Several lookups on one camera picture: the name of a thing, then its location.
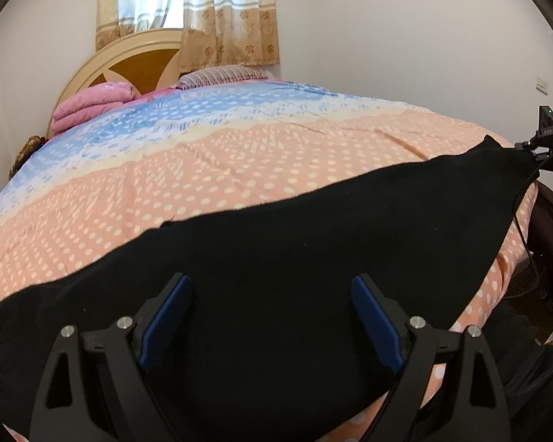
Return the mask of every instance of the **bedspread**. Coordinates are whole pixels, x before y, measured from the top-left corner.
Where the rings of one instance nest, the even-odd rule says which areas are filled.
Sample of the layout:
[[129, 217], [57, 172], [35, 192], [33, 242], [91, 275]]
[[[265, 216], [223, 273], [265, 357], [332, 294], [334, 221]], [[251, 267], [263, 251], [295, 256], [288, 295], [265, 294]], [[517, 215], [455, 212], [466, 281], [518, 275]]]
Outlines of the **bedspread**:
[[[163, 221], [458, 154], [486, 134], [406, 103], [273, 81], [178, 92], [114, 110], [47, 143], [0, 193], [0, 300], [78, 270]], [[524, 233], [535, 197], [531, 186], [518, 209]], [[453, 330], [483, 325], [523, 254], [512, 226]], [[427, 399], [443, 375], [437, 366]], [[360, 439], [381, 403], [321, 440]]]

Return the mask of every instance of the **folded pink quilt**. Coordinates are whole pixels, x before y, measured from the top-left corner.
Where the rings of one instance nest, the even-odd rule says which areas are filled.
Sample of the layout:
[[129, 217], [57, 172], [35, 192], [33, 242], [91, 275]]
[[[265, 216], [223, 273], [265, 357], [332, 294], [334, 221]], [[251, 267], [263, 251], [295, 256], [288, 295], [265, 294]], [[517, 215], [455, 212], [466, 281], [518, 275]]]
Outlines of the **folded pink quilt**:
[[112, 109], [117, 109], [122, 106], [124, 103], [122, 101], [115, 101], [113, 103], [106, 103], [103, 105], [94, 105], [87, 108], [79, 109], [67, 116], [62, 117], [61, 119], [54, 119], [51, 122], [51, 131], [53, 133], [61, 133], [66, 131], [69, 128], [78, 126], [79, 124], [86, 123], [91, 119], [100, 116], [107, 111]]
[[127, 103], [139, 96], [136, 88], [127, 82], [107, 82], [94, 85], [79, 91], [60, 103], [53, 112], [53, 119], [58, 120], [89, 106], [108, 103]]

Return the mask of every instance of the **black cable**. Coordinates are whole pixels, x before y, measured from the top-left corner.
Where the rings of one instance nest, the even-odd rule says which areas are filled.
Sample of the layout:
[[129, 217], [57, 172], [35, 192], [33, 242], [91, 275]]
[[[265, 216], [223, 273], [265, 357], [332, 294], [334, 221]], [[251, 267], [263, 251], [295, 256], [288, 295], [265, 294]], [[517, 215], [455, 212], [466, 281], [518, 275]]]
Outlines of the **black cable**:
[[504, 296], [502, 299], [505, 301], [511, 301], [513, 299], [519, 299], [523, 298], [529, 294], [531, 294], [532, 291], [535, 291], [535, 289], [538, 288], [538, 285], [540, 284], [541, 275], [538, 273], [537, 265], [535, 264], [534, 259], [532, 258], [532, 254], [530, 252], [530, 249], [528, 248], [528, 243], [526, 242], [526, 239], [524, 239], [524, 234], [522, 233], [522, 228], [520, 228], [520, 222], [518, 221], [518, 216], [514, 215], [514, 223], [516, 224], [516, 228], [518, 229], [518, 234], [520, 234], [520, 239], [522, 239], [522, 245], [524, 246], [524, 250], [526, 251], [526, 255], [528, 256], [530, 263], [532, 265], [532, 268], [534, 270], [535, 276], [537, 277], [535, 283], [531, 286], [531, 288], [526, 289], [526, 291], [512, 295], [512, 296]]
[[[544, 161], [542, 161], [538, 166], [537, 166], [537, 169], [535, 171], [532, 172], [531, 176], [524, 182], [522, 188], [525, 188], [527, 184], [529, 184], [531, 181], [529, 180], [535, 180], [537, 178], [537, 172], [539, 172], [541, 170], [541, 168], [546, 165], [547, 162], [550, 162], [553, 160], [553, 154], [550, 155], [547, 159], [545, 159]], [[512, 295], [512, 296], [504, 296], [502, 299], [505, 300], [505, 301], [511, 301], [513, 299], [519, 299], [519, 298], [523, 298], [529, 294], [531, 294], [532, 291], [535, 291], [539, 284], [540, 284], [540, 279], [541, 279], [541, 275], [538, 273], [538, 269], [537, 269], [537, 265], [535, 264], [535, 261], [534, 259], [532, 258], [532, 254], [530, 252], [530, 249], [528, 248], [528, 243], [526, 242], [526, 239], [524, 239], [524, 234], [522, 233], [522, 228], [520, 228], [520, 222], [518, 221], [518, 216], [516, 215], [516, 209], [514, 210], [514, 223], [516, 224], [516, 228], [518, 230], [518, 234], [520, 234], [520, 239], [522, 240], [522, 245], [524, 246], [524, 250], [526, 251], [526, 255], [528, 256], [529, 260], [530, 260], [530, 263], [532, 265], [532, 268], [534, 270], [534, 273], [535, 273], [535, 276], [536, 276], [536, 280], [535, 280], [535, 283], [531, 286], [531, 288], [529, 289], [526, 289], [526, 291], [520, 293], [520, 294], [516, 294], [516, 295]]]

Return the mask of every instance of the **light switch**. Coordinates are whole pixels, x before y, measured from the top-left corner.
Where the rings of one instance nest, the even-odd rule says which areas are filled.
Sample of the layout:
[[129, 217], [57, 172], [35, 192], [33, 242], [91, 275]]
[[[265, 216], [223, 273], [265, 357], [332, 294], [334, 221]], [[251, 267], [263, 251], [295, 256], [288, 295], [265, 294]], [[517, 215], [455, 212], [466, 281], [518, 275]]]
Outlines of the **light switch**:
[[540, 91], [545, 96], [549, 95], [549, 83], [547, 83], [543, 78], [537, 78], [537, 91]]

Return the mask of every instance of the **bolt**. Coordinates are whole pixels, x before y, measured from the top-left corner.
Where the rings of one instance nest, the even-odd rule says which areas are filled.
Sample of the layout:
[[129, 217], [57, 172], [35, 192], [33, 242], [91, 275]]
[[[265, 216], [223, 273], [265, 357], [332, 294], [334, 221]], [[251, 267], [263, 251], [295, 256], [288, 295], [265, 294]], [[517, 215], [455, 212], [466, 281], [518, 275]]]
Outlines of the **bolt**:
[[119, 329], [128, 329], [132, 325], [133, 325], [133, 319], [131, 319], [129, 316], [124, 316], [116, 322], [116, 326]]
[[62, 335], [62, 337], [68, 338], [72, 336], [75, 330], [76, 329], [74, 328], [74, 326], [66, 326], [61, 330], [60, 334]]
[[422, 329], [426, 326], [426, 321], [420, 316], [414, 316], [410, 319], [410, 326], [414, 329]]
[[467, 332], [471, 337], [479, 337], [481, 336], [481, 329], [479, 329], [478, 326], [469, 326], [467, 327]]

